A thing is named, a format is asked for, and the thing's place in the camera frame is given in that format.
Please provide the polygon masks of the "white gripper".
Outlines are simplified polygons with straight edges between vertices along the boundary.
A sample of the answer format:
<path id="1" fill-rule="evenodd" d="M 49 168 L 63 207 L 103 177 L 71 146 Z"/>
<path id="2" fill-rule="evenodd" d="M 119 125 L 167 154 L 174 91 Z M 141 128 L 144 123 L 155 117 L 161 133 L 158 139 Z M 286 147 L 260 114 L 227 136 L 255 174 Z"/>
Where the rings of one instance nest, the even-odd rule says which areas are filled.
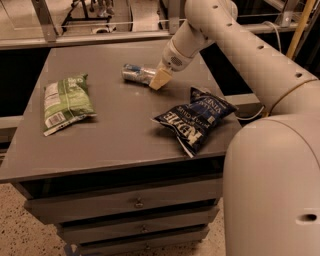
<path id="1" fill-rule="evenodd" d="M 173 40 L 170 39 L 163 49 L 161 61 L 157 65 L 155 75 L 149 86 L 154 90 L 159 90 L 172 79 L 172 72 L 184 70 L 192 60 L 192 57 L 180 53 Z"/>

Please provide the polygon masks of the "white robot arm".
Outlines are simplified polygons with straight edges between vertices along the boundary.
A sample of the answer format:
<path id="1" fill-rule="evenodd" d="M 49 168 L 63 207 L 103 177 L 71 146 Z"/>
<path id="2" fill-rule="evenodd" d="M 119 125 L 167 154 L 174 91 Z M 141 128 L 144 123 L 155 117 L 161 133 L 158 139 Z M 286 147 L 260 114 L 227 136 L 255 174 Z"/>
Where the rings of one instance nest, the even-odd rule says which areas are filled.
<path id="1" fill-rule="evenodd" d="M 239 25 L 231 0 L 186 0 L 154 89 L 216 43 L 265 107 L 229 144 L 227 256 L 320 256 L 320 80 Z"/>

